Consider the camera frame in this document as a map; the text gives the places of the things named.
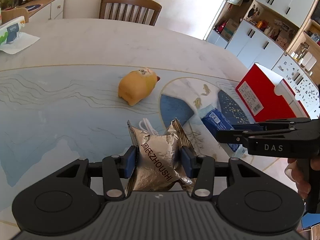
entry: marble tabletop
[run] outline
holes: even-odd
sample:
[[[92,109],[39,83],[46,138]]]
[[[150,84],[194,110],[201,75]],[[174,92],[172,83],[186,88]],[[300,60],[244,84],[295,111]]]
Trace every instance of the marble tabletop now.
[[[101,161],[125,152],[128,119],[137,126],[147,117],[162,133],[178,117],[197,153],[217,161],[234,153],[211,136],[201,117],[218,108],[235,113],[234,122],[253,122],[235,92],[247,68],[206,41],[101,19],[29,23],[22,31],[40,40],[14,55],[0,51],[0,240],[19,231],[11,213],[17,193],[79,157]],[[117,97],[117,86],[140,67],[161,79],[149,97],[129,107]],[[296,189],[284,175],[285,159],[240,157]],[[101,182],[95,183],[100,193]],[[226,183],[215,186],[222,190]]]

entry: wooden shelf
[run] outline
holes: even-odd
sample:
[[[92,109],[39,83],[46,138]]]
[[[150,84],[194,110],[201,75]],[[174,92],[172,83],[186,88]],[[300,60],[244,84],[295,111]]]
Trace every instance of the wooden shelf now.
[[[315,49],[318,53],[320,53],[320,46],[318,43],[316,43],[313,39],[310,38],[310,36],[306,33],[303,32],[305,38],[306,38],[306,43],[311,46],[313,49]]]
[[[313,25],[314,27],[316,27],[316,28],[320,31],[320,24],[319,24],[319,23],[317,23],[317,22],[314,21],[314,20],[311,20],[311,23],[312,23],[312,25]]]

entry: orange plush toy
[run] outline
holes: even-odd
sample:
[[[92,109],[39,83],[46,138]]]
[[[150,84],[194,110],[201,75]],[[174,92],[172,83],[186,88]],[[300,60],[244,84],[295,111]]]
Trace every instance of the orange plush toy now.
[[[134,106],[151,94],[159,80],[156,73],[148,68],[131,71],[120,81],[118,96]]]

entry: foil wrapper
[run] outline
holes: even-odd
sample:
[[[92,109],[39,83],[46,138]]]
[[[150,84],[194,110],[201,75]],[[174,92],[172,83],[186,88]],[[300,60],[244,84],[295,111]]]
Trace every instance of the foil wrapper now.
[[[125,189],[126,195],[132,190],[167,191],[176,182],[182,189],[192,191],[195,179],[188,178],[178,162],[180,147],[191,143],[178,120],[172,121],[165,135],[150,135],[131,126],[129,121],[128,128],[132,143],[139,152],[136,167]]]

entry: wooden chair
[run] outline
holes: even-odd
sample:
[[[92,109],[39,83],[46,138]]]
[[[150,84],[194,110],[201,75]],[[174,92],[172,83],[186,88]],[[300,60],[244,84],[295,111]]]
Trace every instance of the wooden chair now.
[[[19,16],[24,16],[26,23],[29,22],[29,13],[26,8],[15,8],[11,10],[1,11],[2,24],[9,22]]]
[[[139,23],[141,10],[142,10],[142,8],[146,8],[145,14],[144,14],[142,22],[141,22],[142,24],[145,24],[149,10],[154,10],[152,18],[149,23],[149,25],[152,25],[152,26],[154,26],[156,24],[156,21],[158,19],[158,16],[159,16],[161,8],[162,8],[162,6],[160,4],[158,4],[157,2],[152,1],[152,0],[101,0],[99,19],[105,18],[105,13],[106,13],[106,8],[107,8],[108,3],[111,4],[109,17],[108,17],[109,20],[112,19],[112,14],[113,14],[113,9],[114,9],[115,3],[117,3],[118,6],[116,9],[116,15],[114,17],[114,20],[125,21],[126,15],[127,15],[128,5],[132,5],[131,10],[130,10],[130,14],[129,14],[129,19],[127,21],[128,22],[134,21],[135,23]],[[121,4],[124,4],[124,9],[123,9],[121,18],[119,18],[120,11],[121,11]],[[137,11],[137,15],[135,17],[135,20],[133,20],[133,13],[134,13],[135,6],[138,6],[138,11]]]

